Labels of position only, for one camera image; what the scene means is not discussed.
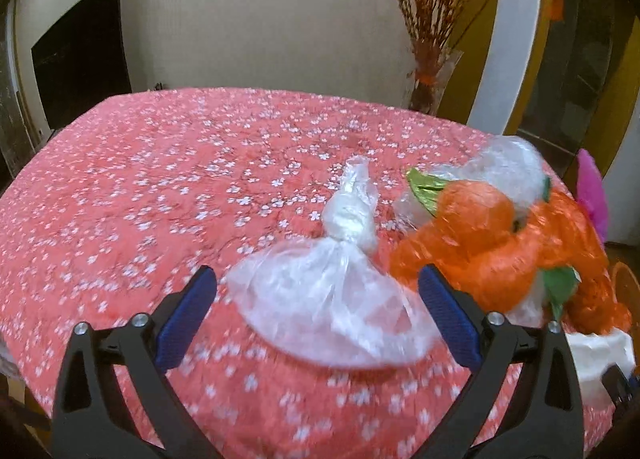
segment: tablecloth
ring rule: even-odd
[[[180,290],[199,265],[219,276],[290,235],[321,234],[343,163],[370,158],[381,200],[378,258],[399,240],[391,202],[410,166],[462,164],[488,136],[345,98],[187,89],[110,98],[53,139],[0,200],[1,331],[44,409],[72,327],[124,324]],[[479,439],[495,432],[513,368]],[[290,359],[244,324],[221,288],[171,384],[227,459],[407,458],[468,372],[439,342],[425,360],[348,373]],[[142,434],[153,436],[122,380]],[[585,447],[611,410],[585,407]]]

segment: blue gripper pad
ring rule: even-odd
[[[456,362],[471,372],[476,372],[482,363],[478,327],[460,307],[454,297],[454,290],[434,265],[427,265],[420,271],[418,293]],[[470,296],[468,301],[474,304],[470,307],[475,307],[480,312]]]
[[[162,373],[180,365],[217,292],[216,274],[210,267],[202,266],[156,337],[155,363]]]

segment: white wall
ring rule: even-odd
[[[640,244],[640,95],[620,149],[607,170],[609,236],[614,243]]]
[[[17,0],[18,68],[37,127],[48,126],[31,47],[78,0]],[[401,105],[412,69],[396,0],[122,0],[134,91],[266,87]]]
[[[498,0],[494,32],[469,126],[503,134],[529,66],[541,0]]]

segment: tied plastic bag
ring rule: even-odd
[[[277,243],[226,275],[242,317],[278,349],[344,369],[409,365],[439,335],[420,297],[380,273],[366,253],[377,246],[378,192],[367,159],[346,163],[340,190],[322,213],[328,237]]]

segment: white plastic bag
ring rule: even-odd
[[[428,209],[415,198],[410,189],[402,192],[402,195],[393,201],[392,208],[398,228],[405,234],[413,233],[433,220]]]
[[[380,273],[365,252],[377,245],[378,192],[367,159],[348,160],[322,223],[330,237],[283,241],[249,255],[225,277],[247,323],[278,349],[321,365],[409,365],[438,329],[420,297]]]
[[[434,166],[429,174],[449,181],[489,183],[513,201],[516,219],[524,220],[531,205],[542,198],[545,190],[542,162],[542,157],[528,141],[516,135],[499,135],[463,166]],[[402,192],[392,206],[398,227],[404,233],[415,232],[433,220],[410,189]]]
[[[631,336],[613,329],[606,336],[568,333],[566,339],[574,357],[582,402],[595,409],[606,409],[611,399],[602,384],[602,375],[614,363],[627,378],[636,368]]]
[[[516,135],[497,135],[475,158],[460,167],[444,164],[429,174],[448,180],[484,181],[513,201],[516,217],[525,218],[545,190],[543,159]]]
[[[505,316],[514,325],[523,327],[542,327],[545,313],[542,309],[546,298],[545,282],[542,273],[537,272],[529,294],[511,309]]]

